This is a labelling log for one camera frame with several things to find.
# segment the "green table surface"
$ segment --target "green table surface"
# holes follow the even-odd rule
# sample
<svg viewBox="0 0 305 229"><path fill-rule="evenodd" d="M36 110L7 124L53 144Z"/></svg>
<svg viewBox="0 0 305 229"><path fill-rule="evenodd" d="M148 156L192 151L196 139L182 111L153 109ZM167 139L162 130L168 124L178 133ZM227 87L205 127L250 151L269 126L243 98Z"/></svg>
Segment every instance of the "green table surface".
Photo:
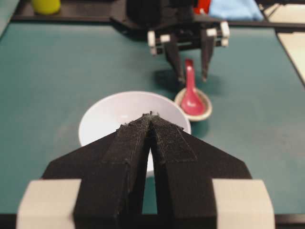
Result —
<svg viewBox="0 0 305 229"><path fill-rule="evenodd" d="M276 213L305 212L305 90L275 33L231 29L209 79L196 82L212 116L192 134L243 160L263 179ZM164 56L107 25L11 23L0 39L0 213L17 211L28 182L78 147L78 126L96 101L122 91L177 89ZM143 211L156 212L153 178Z"/></svg>

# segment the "red object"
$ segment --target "red object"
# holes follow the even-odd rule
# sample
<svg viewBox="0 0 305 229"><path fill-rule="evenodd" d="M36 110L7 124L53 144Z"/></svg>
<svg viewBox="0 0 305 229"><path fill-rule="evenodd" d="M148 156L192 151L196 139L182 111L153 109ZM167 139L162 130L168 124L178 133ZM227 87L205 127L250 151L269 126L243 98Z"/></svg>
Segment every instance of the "red object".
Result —
<svg viewBox="0 0 305 229"><path fill-rule="evenodd" d="M186 92L181 102L181 108L188 115L202 115L205 110L205 104L197 95L195 89L195 71L192 60L185 60L186 67Z"/></svg>
<svg viewBox="0 0 305 229"><path fill-rule="evenodd" d="M194 7L194 12L201 14L201 9L207 14L209 12L211 0L198 0L197 7Z"/></svg>

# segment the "white bowl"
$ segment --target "white bowl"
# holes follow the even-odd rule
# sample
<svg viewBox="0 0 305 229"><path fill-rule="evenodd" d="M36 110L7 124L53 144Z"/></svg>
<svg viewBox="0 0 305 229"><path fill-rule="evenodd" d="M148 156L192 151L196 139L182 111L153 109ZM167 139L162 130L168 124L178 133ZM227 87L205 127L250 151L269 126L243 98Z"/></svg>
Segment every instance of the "white bowl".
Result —
<svg viewBox="0 0 305 229"><path fill-rule="evenodd" d="M186 88L183 88L175 97L175 103L180 107L182 99L184 97L184 94L186 92ZM200 91L198 88L196 88L196 92L199 96L199 98L202 100L202 102L204 102L206 110L203 114L201 115L189 115L189 114L185 114L185 116L191 121L191 122L198 122L198 121L202 121L207 119L208 117L210 117L210 115L212 114L213 111L213 106L212 103L210 101L210 99L208 98L208 96L203 93L202 91Z"/></svg>
<svg viewBox="0 0 305 229"><path fill-rule="evenodd" d="M85 113L79 126L82 146L113 133L121 124L140 118L152 111L161 118L184 128L191 133L191 124L183 110L168 98L151 92L122 92L105 97ZM150 153L147 176L153 176L153 160Z"/></svg>

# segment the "yellow cup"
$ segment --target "yellow cup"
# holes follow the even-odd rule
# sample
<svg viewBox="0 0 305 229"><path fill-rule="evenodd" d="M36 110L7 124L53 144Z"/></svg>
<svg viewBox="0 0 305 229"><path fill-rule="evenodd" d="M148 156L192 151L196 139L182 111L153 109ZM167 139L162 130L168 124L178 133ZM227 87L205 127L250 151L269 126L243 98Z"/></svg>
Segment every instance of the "yellow cup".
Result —
<svg viewBox="0 0 305 229"><path fill-rule="evenodd" d="M35 13L50 15L59 11L61 0L31 0Z"/></svg>

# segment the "pink spoon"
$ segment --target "pink spoon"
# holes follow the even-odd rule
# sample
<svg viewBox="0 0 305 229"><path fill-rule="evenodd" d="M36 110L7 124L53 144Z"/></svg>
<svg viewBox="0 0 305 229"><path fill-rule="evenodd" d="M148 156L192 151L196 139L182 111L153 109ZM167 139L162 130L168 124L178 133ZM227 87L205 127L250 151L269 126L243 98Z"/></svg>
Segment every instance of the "pink spoon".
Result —
<svg viewBox="0 0 305 229"><path fill-rule="evenodd" d="M195 90L195 72L192 60L185 60L186 92L181 102L181 108L188 115L202 115L206 109Z"/></svg>

